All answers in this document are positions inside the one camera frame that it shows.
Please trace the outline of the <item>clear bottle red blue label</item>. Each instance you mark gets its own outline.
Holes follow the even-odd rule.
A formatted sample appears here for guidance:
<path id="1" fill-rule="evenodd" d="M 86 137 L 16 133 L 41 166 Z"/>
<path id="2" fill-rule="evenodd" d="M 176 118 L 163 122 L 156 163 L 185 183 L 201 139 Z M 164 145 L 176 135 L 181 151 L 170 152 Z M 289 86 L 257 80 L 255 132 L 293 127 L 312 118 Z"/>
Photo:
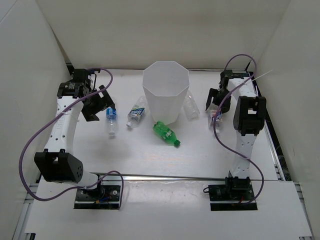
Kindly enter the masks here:
<path id="1" fill-rule="evenodd" d="M 214 119 L 216 117 L 215 121 L 215 131 L 216 134 L 219 135 L 221 130 L 222 130 L 222 123 L 223 123 L 223 118 L 222 118 L 222 113 L 219 111 L 217 112 L 216 109 L 211 109 L 209 111 L 209 128 L 213 131 L 214 130 Z"/>

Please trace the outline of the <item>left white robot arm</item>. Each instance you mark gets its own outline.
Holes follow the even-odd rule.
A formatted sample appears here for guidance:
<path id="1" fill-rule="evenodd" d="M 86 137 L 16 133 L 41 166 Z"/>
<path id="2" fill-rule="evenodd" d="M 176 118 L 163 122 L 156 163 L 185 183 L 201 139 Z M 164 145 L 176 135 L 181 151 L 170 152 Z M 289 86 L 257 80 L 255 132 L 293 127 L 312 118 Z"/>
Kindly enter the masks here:
<path id="1" fill-rule="evenodd" d="M 79 116 L 87 122 L 98 121 L 97 113 L 114 107 L 115 103 L 104 85 L 96 86 L 99 68 L 74 69 L 71 79 L 59 85 L 56 120 L 42 152 L 36 152 L 34 162 L 47 182 L 71 184 L 87 189 L 93 200 L 100 200 L 105 188 L 99 176 L 84 169 L 74 156 L 74 137 Z"/>

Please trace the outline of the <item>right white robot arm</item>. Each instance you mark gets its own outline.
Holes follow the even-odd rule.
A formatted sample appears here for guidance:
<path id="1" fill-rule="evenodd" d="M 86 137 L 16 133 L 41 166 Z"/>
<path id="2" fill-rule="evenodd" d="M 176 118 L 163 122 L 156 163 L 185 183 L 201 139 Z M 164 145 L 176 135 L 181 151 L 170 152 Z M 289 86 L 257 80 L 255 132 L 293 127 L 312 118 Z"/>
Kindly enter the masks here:
<path id="1" fill-rule="evenodd" d="M 250 162 L 254 142 L 264 128 L 267 100 L 258 96 L 246 84 L 251 77 L 248 72 L 233 72 L 224 70 L 220 74 L 219 88 L 211 88 L 208 93 L 205 109 L 211 105 L 221 106 L 220 114 L 230 110 L 231 98 L 237 100 L 233 117 L 233 127 L 236 131 L 236 147 L 233 165 L 225 179 L 224 193 L 230 200 L 238 199 L 249 190 Z"/>

